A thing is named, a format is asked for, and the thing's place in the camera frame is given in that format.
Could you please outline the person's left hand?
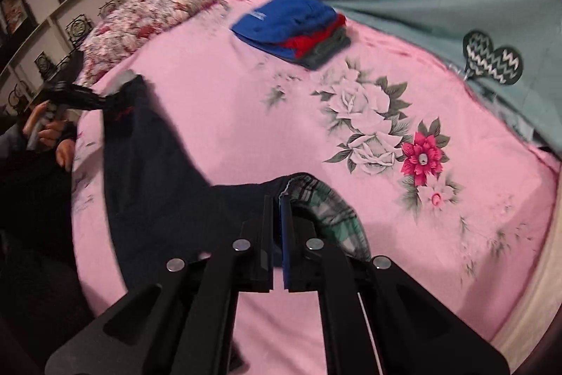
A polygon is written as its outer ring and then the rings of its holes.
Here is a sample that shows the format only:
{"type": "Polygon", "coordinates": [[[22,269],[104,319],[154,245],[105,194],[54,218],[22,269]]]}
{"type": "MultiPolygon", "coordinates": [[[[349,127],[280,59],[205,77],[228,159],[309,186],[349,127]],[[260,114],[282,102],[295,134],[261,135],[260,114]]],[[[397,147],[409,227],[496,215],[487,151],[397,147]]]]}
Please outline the person's left hand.
{"type": "Polygon", "coordinates": [[[75,124],[67,120],[46,121],[49,101],[41,102],[31,112],[24,125],[23,133],[30,138],[36,126],[42,124],[37,132],[37,144],[45,149],[54,149],[57,164],[71,171],[75,155],[75,124]]]}

